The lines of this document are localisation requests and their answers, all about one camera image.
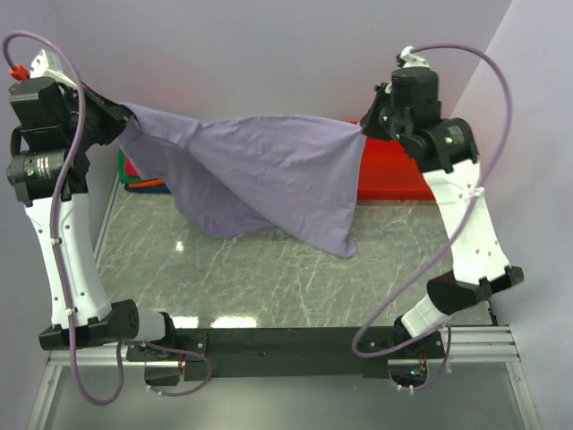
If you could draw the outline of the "lavender t shirt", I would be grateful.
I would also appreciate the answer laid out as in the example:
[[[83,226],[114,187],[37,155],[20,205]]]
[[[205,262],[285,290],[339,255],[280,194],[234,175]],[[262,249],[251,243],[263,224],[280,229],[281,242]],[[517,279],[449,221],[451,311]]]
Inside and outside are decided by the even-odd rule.
[[[358,125],[317,116],[203,123],[139,105],[131,111],[121,149],[206,233],[277,227],[336,256],[355,254],[350,229],[365,145]]]

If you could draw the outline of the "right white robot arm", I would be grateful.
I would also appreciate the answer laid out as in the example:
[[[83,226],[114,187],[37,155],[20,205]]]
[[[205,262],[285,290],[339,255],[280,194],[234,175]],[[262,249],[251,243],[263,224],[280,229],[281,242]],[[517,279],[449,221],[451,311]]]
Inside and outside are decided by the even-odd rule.
[[[480,156],[469,123],[444,119],[439,77],[424,66],[399,68],[376,86],[360,122],[363,133],[395,138],[412,159],[436,202],[449,239],[452,270],[431,279],[425,296],[394,323],[393,347],[413,357],[428,330],[525,279],[502,251],[480,185]]]

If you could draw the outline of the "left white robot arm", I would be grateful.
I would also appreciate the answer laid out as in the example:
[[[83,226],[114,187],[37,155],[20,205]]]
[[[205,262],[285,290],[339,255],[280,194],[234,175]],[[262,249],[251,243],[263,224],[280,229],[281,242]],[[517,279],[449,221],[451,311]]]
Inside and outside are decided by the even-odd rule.
[[[90,244],[87,151],[119,136],[131,111],[50,77],[16,82],[9,100],[21,123],[12,133],[7,178],[37,234],[52,300],[41,348],[142,341],[157,359],[173,357],[179,339],[169,315],[143,311],[131,299],[111,302]]]

